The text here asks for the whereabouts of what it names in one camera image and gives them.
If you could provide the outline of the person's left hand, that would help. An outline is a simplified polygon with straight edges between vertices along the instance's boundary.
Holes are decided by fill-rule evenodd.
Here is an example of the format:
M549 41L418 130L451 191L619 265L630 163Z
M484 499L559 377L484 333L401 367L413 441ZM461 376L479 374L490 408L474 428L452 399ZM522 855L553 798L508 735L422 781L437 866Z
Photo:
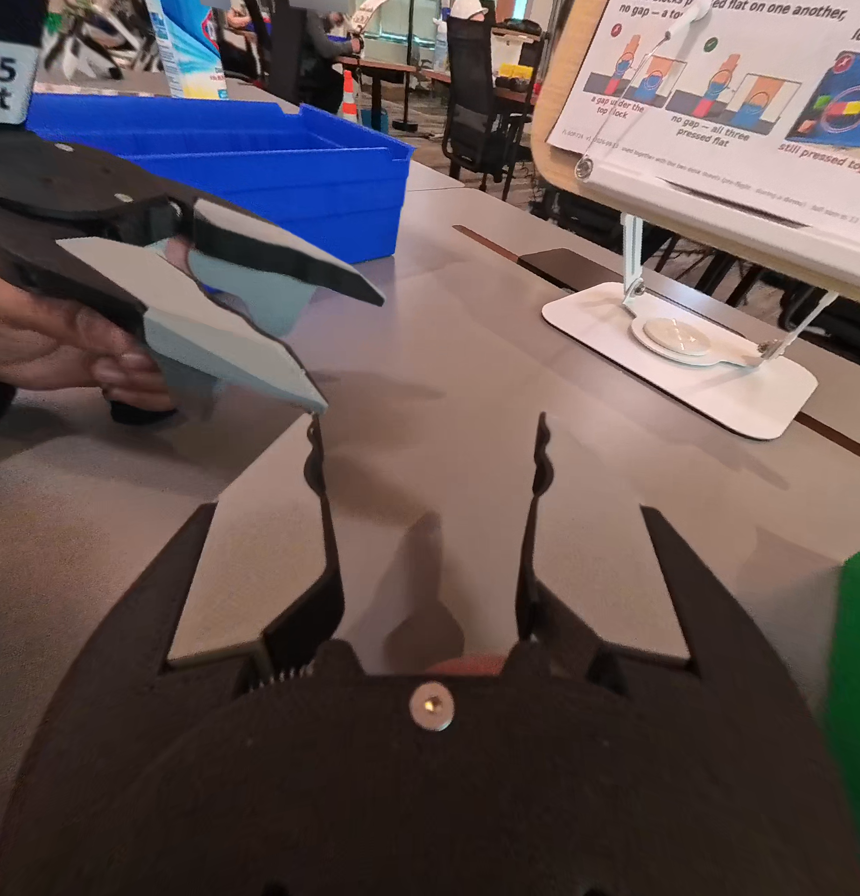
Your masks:
M175 410L157 364L131 334L76 301L30 294L1 278L0 384L92 388L135 409Z

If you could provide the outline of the laminated instruction sheet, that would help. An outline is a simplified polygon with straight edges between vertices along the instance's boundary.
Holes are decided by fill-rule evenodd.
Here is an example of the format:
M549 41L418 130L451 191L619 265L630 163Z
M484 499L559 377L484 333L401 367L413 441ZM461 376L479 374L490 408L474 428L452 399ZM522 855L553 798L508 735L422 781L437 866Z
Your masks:
M860 1L605 2L559 150L860 242Z

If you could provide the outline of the green plastic bin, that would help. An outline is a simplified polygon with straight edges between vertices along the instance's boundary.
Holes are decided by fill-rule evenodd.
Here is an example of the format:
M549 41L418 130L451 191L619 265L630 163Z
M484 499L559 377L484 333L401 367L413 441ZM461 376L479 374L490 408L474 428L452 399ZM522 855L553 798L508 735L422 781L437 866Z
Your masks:
M840 572L824 722L860 829L860 552Z

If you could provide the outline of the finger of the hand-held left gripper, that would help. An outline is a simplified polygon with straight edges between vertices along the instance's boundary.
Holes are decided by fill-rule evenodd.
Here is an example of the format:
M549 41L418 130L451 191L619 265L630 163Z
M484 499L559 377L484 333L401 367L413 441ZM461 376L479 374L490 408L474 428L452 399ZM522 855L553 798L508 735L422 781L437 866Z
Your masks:
M145 306L144 341L156 355L200 375L266 393L312 414L328 402L285 342L259 332L171 263L170 241L136 246L105 238L64 238L57 245Z
M210 293L232 296L234 311L275 338L294 329L319 289L379 308L385 302L350 264L265 219L204 197L190 212L190 273Z

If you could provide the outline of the blue plastic bin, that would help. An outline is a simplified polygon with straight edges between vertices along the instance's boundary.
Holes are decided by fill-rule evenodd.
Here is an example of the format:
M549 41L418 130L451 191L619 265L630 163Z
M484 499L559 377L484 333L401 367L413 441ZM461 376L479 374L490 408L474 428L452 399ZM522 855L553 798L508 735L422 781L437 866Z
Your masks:
M44 93L28 126L234 203L345 263L396 251L413 149L312 106Z

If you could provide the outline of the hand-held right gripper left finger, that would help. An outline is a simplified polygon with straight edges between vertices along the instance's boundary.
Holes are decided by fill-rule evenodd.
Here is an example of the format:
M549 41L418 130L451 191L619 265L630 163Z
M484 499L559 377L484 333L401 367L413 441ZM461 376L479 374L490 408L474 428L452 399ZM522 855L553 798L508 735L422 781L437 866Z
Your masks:
M302 415L219 496L168 663L302 673L344 610L320 420Z

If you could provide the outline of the wooden document stand white base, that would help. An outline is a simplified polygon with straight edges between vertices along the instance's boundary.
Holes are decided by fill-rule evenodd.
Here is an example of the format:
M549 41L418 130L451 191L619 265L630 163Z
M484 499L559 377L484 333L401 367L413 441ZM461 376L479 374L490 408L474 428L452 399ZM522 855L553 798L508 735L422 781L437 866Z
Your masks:
M548 135L562 111L605 2L574 2L536 101L532 153L548 184L619 210L623 279L543 308L560 332L729 431L758 441L784 433L817 388L785 355L838 297L860 301L860 242L729 203L643 172L562 151ZM644 285L643 223L822 289L791 333L751 341L673 307Z

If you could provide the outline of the blue white wipes canister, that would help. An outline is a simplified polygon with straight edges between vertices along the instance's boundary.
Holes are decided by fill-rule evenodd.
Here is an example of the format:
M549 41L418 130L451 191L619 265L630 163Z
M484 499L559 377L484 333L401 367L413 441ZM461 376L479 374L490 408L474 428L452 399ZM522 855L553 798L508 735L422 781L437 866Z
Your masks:
M219 28L209 1L146 1L170 96L228 99L218 44Z

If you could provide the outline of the black office chair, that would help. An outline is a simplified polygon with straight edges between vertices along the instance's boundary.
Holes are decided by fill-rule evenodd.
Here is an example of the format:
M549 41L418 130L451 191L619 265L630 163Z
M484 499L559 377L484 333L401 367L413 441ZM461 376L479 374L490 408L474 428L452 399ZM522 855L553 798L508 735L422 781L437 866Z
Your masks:
M492 68L492 25L483 19L449 17L447 20L450 83L442 152L449 175L462 170L489 178L510 189L523 131L529 116L524 95L499 96Z

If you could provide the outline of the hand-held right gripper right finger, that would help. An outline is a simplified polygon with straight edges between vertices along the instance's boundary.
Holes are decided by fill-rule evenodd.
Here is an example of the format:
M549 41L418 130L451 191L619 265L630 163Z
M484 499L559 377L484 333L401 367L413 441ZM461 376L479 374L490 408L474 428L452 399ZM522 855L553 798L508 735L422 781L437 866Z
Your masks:
M601 651L691 657L631 484L542 412L515 597L518 636L583 676Z

